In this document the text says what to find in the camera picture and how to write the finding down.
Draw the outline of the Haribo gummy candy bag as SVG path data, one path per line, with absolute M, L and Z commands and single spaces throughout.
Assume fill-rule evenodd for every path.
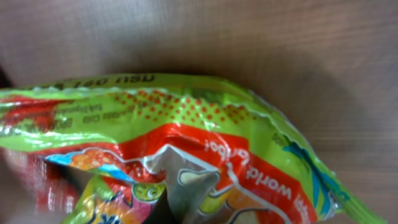
M 66 223 L 383 219 L 253 92 L 216 77 L 118 74 L 1 90 L 1 147 Z

